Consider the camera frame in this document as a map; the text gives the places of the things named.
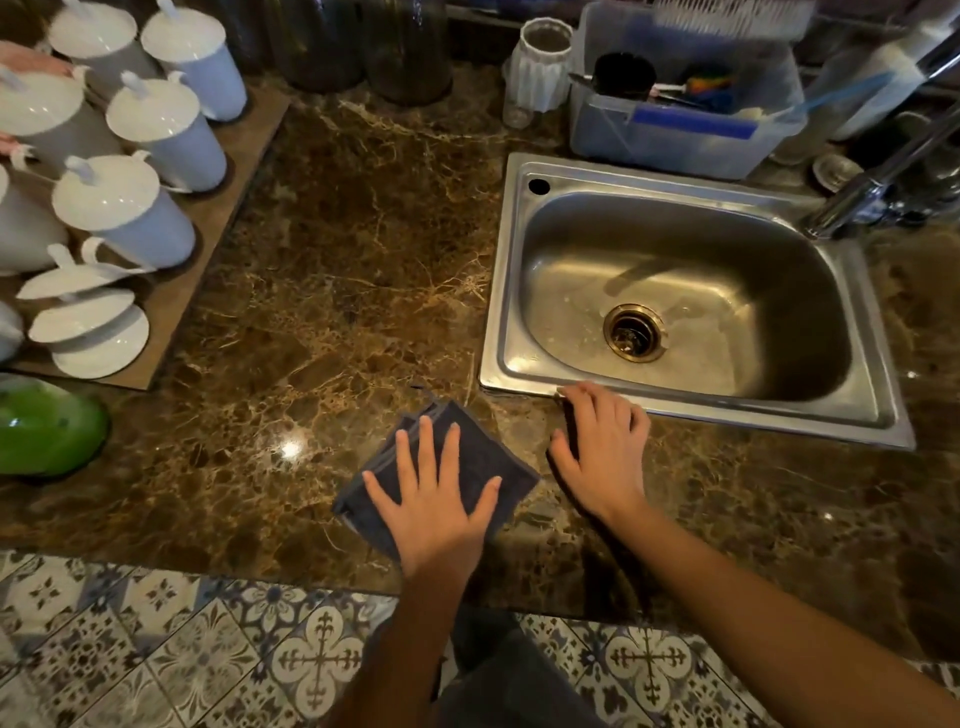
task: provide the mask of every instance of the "dark glass jar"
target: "dark glass jar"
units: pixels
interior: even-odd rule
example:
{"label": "dark glass jar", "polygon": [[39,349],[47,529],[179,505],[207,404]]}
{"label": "dark glass jar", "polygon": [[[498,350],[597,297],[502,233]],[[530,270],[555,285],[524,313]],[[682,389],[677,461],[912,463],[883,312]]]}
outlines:
{"label": "dark glass jar", "polygon": [[363,62],[375,93],[404,106],[450,88],[444,0],[360,0]]}

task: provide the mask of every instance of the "clear plastic bin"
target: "clear plastic bin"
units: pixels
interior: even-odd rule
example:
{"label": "clear plastic bin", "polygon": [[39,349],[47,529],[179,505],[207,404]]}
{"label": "clear plastic bin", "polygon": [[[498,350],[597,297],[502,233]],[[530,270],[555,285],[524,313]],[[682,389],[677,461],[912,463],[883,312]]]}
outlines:
{"label": "clear plastic bin", "polygon": [[[676,83],[694,62],[724,63],[736,78],[737,110],[757,107],[769,116],[804,100],[797,64],[786,43],[662,28],[654,24],[649,8],[590,3],[573,37],[571,70],[590,74],[600,56],[617,52],[643,56],[657,69],[658,81],[666,84]],[[805,125],[802,110],[761,119],[754,131],[754,124],[734,116],[602,96],[580,84],[570,89],[574,153],[686,175],[742,180]]]}

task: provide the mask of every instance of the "wooden board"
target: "wooden board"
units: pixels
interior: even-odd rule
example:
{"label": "wooden board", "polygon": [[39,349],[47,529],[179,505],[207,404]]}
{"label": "wooden board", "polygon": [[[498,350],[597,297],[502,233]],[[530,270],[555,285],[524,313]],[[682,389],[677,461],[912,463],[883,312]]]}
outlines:
{"label": "wooden board", "polygon": [[[200,288],[204,271],[213,252],[233,222],[253,173],[273,140],[280,121],[290,106],[290,99],[272,88],[249,89],[250,102],[237,121],[216,127],[214,132],[227,153],[229,166],[224,182],[214,191],[196,195],[174,195],[183,211],[193,221],[197,244],[190,259],[176,268],[123,279],[116,285],[136,293],[136,302],[147,312],[150,339],[146,348],[126,369],[94,381],[129,389],[150,389],[156,372],[166,358],[180,322]],[[129,262],[118,261],[130,266]],[[22,283],[18,279],[3,281],[5,293],[15,293]],[[12,295],[4,299],[13,303]],[[15,307],[29,322],[49,302],[16,302]],[[3,369],[30,375],[67,376],[56,366],[45,347],[25,341],[17,357]]]}

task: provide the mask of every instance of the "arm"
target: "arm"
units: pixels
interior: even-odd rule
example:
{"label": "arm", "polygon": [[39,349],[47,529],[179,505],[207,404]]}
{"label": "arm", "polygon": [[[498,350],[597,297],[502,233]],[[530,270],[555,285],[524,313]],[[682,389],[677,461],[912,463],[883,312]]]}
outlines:
{"label": "arm", "polygon": [[329,728],[422,726],[437,667],[464,588],[480,561],[500,478],[487,483],[469,516],[460,499],[460,427],[450,428],[437,476],[433,424],[420,418],[420,477],[407,433],[396,434],[400,500],[363,473],[367,492],[396,541],[403,588],[380,643],[327,719]]}
{"label": "arm", "polygon": [[567,387],[580,460],[550,452],[570,490],[693,617],[717,653],[790,728],[956,726],[960,703],[903,660],[740,569],[650,506],[646,413],[596,384]]}

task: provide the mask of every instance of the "drain strainer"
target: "drain strainer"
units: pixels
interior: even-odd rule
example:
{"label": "drain strainer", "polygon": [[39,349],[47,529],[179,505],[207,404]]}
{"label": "drain strainer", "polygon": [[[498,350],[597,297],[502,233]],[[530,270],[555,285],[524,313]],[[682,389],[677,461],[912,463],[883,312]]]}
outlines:
{"label": "drain strainer", "polygon": [[624,303],[607,314],[603,335],[627,361],[654,361],[666,351],[666,331],[656,313],[639,303]]}

